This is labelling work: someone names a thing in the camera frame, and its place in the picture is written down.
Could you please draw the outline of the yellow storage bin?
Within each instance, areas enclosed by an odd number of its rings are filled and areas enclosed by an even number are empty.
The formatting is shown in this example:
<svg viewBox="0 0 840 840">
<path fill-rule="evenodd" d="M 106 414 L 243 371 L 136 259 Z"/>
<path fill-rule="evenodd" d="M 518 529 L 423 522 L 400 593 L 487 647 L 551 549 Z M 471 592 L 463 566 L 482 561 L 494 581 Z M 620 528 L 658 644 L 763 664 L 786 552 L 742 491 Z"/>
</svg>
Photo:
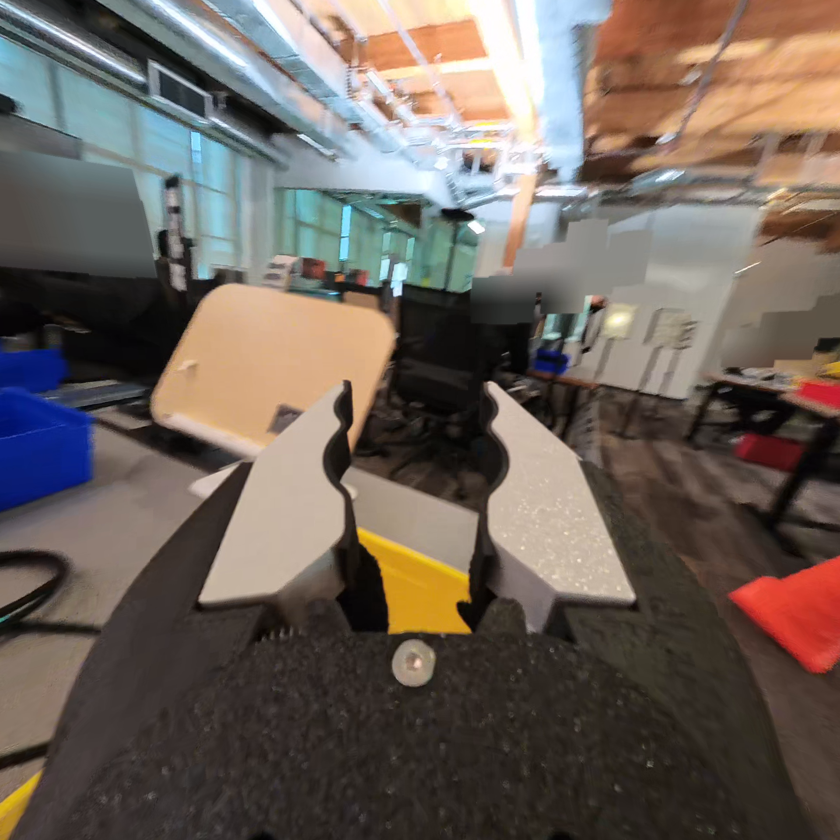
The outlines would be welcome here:
<svg viewBox="0 0 840 840">
<path fill-rule="evenodd" d="M 466 634 L 457 603 L 468 594 L 468 574 L 414 549 L 358 528 L 360 544 L 379 564 L 388 605 L 391 634 Z M 42 760 L 50 742 L 2 754 L 2 772 Z M 43 771 L 39 770 L 1 803 L 1 839 L 11 838 L 25 813 Z"/>
</svg>

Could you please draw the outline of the wooden work table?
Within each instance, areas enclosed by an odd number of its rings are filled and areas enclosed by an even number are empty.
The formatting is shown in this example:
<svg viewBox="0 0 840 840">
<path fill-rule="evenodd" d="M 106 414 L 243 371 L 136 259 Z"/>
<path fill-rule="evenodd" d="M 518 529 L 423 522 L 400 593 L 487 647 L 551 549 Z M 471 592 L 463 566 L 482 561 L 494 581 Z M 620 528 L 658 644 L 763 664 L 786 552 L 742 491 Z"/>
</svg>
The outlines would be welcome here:
<svg viewBox="0 0 840 840">
<path fill-rule="evenodd" d="M 799 458 L 795 461 L 784 483 L 778 489 L 771 507 L 767 510 L 745 505 L 759 525 L 782 543 L 786 536 L 780 531 L 782 524 L 789 523 L 799 528 L 838 532 L 838 525 L 832 522 L 820 522 L 796 517 L 791 513 L 793 502 L 807 480 L 817 477 L 820 468 L 833 447 L 838 443 L 838 406 L 814 401 L 790 386 L 774 385 L 767 380 L 756 380 L 738 374 L 706 374 L 709 384 L 706 396 L 696 410 L 685 442 L 694 446 L 700 429 L 711 423 L 707 414 L 714 402 L 726 402 L 732 396 L 744 396 L 746 393 L 760 394 L 762 398 L 773 401 L 773 408 L 782 404 L 815 418 L 817 425 L 813 434 L 804 445 Z"/>
</svg>

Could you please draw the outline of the blue storage bin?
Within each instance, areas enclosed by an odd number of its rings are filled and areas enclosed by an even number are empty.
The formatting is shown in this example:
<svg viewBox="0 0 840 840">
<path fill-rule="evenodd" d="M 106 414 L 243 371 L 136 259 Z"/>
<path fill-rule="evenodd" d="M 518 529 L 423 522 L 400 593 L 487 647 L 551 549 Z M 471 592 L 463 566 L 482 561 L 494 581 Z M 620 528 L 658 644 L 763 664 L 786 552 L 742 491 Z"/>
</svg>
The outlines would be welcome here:
<svg viewBox="0 0 840 840">
<path fill-rule="evenodd" d="M 93 448 L 89 415 L 18 388 L 3 388 L 1 511 L 88 483 Z"/>
<path fill-rule="evenodd" d="M 1 351 L 1 389 L 52 392 L 67 375 L 67 362 L 56 349 Z"/>
</svg>

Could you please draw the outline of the wooden laptop stand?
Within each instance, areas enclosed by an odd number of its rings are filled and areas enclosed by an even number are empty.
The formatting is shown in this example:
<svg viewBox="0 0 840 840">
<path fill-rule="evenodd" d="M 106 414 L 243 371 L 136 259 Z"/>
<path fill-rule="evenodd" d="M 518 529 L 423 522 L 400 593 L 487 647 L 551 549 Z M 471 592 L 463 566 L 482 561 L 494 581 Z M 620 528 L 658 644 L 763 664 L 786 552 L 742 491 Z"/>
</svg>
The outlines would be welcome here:
<svg viewBox="0 0 840 840">
<path fill-rule="evenodd" d="M 296 413 L 352 385 L 350 448 L 361 437 L 396 346 L 374 308 L 250 285 L 224 285 L 198 305 L 152 392 L 153 420 L 252 459 Z"/>
</svg>

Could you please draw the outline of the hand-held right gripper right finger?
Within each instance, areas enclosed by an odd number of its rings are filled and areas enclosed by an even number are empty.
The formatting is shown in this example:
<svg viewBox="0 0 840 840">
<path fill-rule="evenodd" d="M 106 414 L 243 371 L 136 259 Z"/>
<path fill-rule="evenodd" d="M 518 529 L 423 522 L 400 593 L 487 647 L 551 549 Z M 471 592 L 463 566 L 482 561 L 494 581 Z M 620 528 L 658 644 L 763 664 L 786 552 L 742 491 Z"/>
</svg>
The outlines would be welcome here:
<svg viewBox="0 0 840 840">
<path fill-rule="evenodd" d="M 568 606 L 634 609 L 624 569 L 580 457 L 498 384 L 479 397 L 486 493 L 458 613 L 471 631 L 494 601 L 519 604 L 530 632 Z"/>
</svg>

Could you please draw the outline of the orange traffic cone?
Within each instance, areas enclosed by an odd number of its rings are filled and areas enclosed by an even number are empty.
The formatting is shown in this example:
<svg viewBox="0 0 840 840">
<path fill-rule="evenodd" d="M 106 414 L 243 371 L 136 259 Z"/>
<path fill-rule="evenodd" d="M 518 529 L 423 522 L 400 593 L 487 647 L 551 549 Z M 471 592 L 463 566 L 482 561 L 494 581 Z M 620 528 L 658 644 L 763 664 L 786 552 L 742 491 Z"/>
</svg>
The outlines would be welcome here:
<svg viewBox="0 0 840 840">
<path fill-rule="evenodd" d="M 809 673 L 825 674 L 837 665 L 838 558 L 781 579 L 759 577 L 729 599 Z"/>
</svg>

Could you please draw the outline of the black office chair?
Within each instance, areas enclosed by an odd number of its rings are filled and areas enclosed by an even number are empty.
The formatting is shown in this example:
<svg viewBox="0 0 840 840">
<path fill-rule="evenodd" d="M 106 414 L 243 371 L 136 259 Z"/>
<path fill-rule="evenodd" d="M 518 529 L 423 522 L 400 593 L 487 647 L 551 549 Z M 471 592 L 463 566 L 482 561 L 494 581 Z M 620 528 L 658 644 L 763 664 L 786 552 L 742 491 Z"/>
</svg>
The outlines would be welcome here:
<svg viewBox="0 0 840 840">
<path fill-rule="evenodd" d="M 441 466 L 455 483 L 455 498 L 467 498 L 464 473 L 478 471 L 476 447 L 482 437 L 480 399 L 491 373 L 483 326 L 470 315 L 468 292 L 404 286 L 389 398 L 397 398 L 406 421 L 406 455 L 391 468 Z"/>
</svg>

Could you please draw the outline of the red storage bin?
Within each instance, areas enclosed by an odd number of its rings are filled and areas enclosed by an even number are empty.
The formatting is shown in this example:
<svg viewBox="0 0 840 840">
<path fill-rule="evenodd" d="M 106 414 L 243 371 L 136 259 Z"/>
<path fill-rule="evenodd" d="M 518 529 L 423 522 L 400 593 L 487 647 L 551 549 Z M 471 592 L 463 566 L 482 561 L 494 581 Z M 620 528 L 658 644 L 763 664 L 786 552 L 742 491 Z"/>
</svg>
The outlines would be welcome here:
<svg viewBox="0 0 840 840">
<path fill-rule="evenodd" d="M 734 445 L 732 452 L 747 463 L 789 474 L 802 460 L 805 447 L 787 437 L 748 433 Z"/>
</svg>

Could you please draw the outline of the sign board stand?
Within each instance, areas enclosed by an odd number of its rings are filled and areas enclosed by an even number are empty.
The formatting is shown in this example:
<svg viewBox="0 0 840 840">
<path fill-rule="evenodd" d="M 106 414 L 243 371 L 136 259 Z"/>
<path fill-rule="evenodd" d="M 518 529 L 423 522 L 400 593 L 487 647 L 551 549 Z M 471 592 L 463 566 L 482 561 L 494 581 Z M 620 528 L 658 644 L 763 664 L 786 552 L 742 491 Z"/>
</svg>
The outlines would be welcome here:
<svg viewBox="0 0 840 840">
<path fill-rule="evenodd" d="M 682 354 L 691 349 L 695 342 L 697 325 L 698 321 L 683 310 L 660 308 L 654 311 L 644 336 L 644 346 L 649 348 L 650 353 L 639 382 L 640 393 L 668 395 Z M 662 353 L 670 353 L 669 361 L 658 388 L 651 391 L 650 383 Z"/>
<path fill-rule="evenodd" d="M 604 348 L 593 376 L 596 384 L 602 382 L 614 344 L 629 338 L 637 312 L 638 305 L 632 303 L 611 302 L 606 306 L 600 333 L 600 337 L 604 339 Z"/>
</svg>

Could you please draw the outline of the narrow wooden table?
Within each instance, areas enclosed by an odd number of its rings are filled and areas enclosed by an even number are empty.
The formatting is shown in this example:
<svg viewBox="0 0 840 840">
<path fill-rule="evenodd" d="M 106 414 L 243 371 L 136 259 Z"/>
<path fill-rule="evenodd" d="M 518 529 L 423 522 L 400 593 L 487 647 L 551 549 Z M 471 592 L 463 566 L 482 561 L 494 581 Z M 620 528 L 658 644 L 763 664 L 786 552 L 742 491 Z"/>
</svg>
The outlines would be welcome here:
<svg viewBox="0 0 840 840">
<path fill-rule="evenodd" d="M 581 377 L 569 372 L 557 373 L 530 369 L 528 375 L 542 387 L 539 398 L 538 418 L 548 421 L 549 429 L 565 443 L 571 439 L 571 429 L 582 409 L 585 397 L 592 399 L 601 384 L 591 377 Z M 564 389 L 563 424 L 559 427 L 560 413 L 555 404 L 554 393 L 558 387 Z"/>
</svg>

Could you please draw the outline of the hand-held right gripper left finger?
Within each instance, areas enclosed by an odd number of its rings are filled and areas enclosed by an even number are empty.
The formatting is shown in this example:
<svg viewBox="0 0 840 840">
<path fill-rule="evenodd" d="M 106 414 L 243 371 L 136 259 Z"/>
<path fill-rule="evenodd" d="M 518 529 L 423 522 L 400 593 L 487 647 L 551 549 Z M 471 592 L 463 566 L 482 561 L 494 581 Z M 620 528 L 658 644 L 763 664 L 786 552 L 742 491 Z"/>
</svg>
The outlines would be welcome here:
<svg viewBox="0 0 840 840">
<path fill-rule="evenodd" d="M 336 602 L 350 628 L 389 628 L 380 566 L 361 545 L 351 495 L 350 381 L 328 390 L 248 466 L 209 567 L 204 610 L 261 606 L 303 627 L 315 602 Z"/>
</svg>

